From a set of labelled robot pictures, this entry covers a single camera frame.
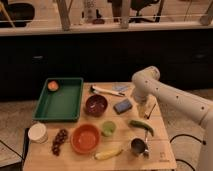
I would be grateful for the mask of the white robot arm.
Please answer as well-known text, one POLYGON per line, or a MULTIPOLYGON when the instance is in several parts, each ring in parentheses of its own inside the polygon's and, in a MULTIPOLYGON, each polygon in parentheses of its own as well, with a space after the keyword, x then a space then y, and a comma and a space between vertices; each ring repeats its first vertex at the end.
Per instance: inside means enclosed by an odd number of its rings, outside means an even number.
POLYGON ((159 81, 157 67, 150 66, 133 74, 134 98, 145 100, 149 94, 185 113, 204 130, 196 171, 213 171, 213 101, 182 91, 159 81))

